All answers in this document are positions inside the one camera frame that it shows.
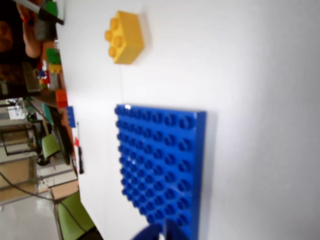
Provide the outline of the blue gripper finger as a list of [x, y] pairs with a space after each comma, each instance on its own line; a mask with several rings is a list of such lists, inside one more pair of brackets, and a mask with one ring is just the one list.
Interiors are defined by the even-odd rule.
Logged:
[[186, 234], [171, 219], [165, 221], [164, 238], [166, 240], [189, 240]]
[[132, 240], [159, 240], [161, 225], [153, 223], [141, 230]]

